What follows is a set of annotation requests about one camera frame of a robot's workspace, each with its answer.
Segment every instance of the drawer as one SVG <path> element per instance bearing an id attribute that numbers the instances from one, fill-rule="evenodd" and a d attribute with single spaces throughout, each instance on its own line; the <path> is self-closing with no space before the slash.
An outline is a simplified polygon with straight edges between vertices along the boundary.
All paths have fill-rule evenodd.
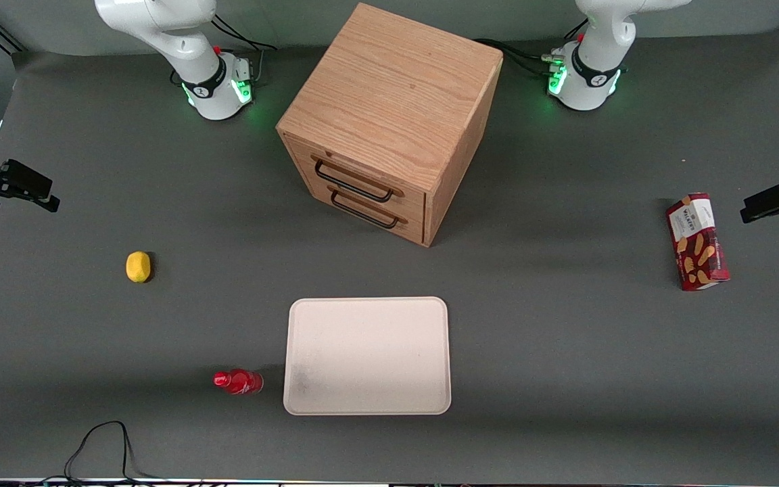
<path id="1" fill-rule="evenodd" d="M 330 185 L 346 194 L 358 196 L 374 208 L 386 210 L 409 220 L 423 220 L 425 194 L 398 182 L 387 182 L 378 175 L 365 175 L 339 154 L 309 142 L 287 136 L 288 149 L 300 174 L 316 197 L 318 189 Z"/>
<path id="2" fill-rule="evenodd" d="M 423 215 L 416 216 L 415 218 L 396 215 L 378 206 L 373 201 L 365 200 L 334 185 L 324 184 L 316 188 L 316 190 L 318 191 L 315 191 L 313 195 L 318 200 L 365 222 L 383 228 L 383 230 L 395 233 L 399 237 L 407 238 L 407 240 L 420 245 L 423 244 Z"/>

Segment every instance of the black metal handle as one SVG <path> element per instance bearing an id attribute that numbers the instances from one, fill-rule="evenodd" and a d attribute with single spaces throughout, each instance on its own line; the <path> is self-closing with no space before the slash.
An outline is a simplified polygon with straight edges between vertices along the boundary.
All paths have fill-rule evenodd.
<path id="1" fill-rule="evenodd" d="M 387 190 L 386 196 L 377 196 L 376 194 L 371 194 L 371 192 L 361 190 L 354 185 L 349 185 L 341 179 L 333 178 L 333 176 L 321 172 L 321 166 L 324 164 L 324 161 L 319 160 L 319 158 L 314 158 L 314 160 L 318 161 L 318 163 L 314 165 L 314 171 L 318 173 L 318 176 L 320 176 L 322 179 L 326 179 L 328 182 L 335 183 L 336 185 L 339 185 L 348 191 L 355 192 L 359 196 L 368 198 L 372 201 L 377 201 L 377 203 L 386 203 L 390 200 L 389 198 L 392 197 L 392 190 Z"/>
<path id="2" fill-rule="evenodd" d="M 392 219 L 392 223 L 386 224 L 384 222 L 381 222 L 377 218 L 371 218 L 371 216 L 368 216 L 365 213 L 358 212 L 357 210 L 347 206 L 347 204 L 338 203 L 335 200 L 335 197 L 337 197 L 337 196 L 338 196 L 338 191 L 334 191 L 333 190 L 333 196 L 330 197 L 330 201 L 333 202 L 333 206 L 335 206 L 336 208 L 340 208 L 342 210 L 345 210 L 346 212 L 352 214 L 353 216 L 359 216 L 359 218 L 364 219 L 365 221 L 369 222 L 370 224 L 377 225 L 377 226 L 379 226 L 381 228 L 384 228 L 386 230 L 390 230 L 390 229 L 394 228 L 396 226 L 396 224 L 398 224 L 398 216 L 395 216 L 395 218 Z"/>

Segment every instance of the red bottle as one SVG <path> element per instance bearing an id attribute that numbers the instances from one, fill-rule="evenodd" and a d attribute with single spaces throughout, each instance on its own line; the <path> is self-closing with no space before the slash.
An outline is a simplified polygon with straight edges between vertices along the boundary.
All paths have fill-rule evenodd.
<path id="1" fill-rule="evenodd" d="M 263 376 L 259 373 L 235 368 L 230 372 L 218 372 L 212 382 L 228 394 L 257 394 L 263 388 Z"/>

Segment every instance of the white tray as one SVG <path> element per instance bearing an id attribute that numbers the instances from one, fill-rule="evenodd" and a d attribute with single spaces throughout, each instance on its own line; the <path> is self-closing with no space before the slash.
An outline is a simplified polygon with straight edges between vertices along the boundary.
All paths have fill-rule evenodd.
<path id="1" fill-rule="evenodd" d="M 290 307 L 288 413 L 441 414 L 450 401 L 441 298 L 300 299 Z"/>

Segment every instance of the biscuit box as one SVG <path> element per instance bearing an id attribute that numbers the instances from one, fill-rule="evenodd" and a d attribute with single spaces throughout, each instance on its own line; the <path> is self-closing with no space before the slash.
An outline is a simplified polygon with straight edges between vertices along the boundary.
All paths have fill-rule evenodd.
<path id="1" fill-rule="evenodd" d="M 681 289 L 699 291 L 729 281 L 707 193 L 689 194 L 667 212 Z"/>

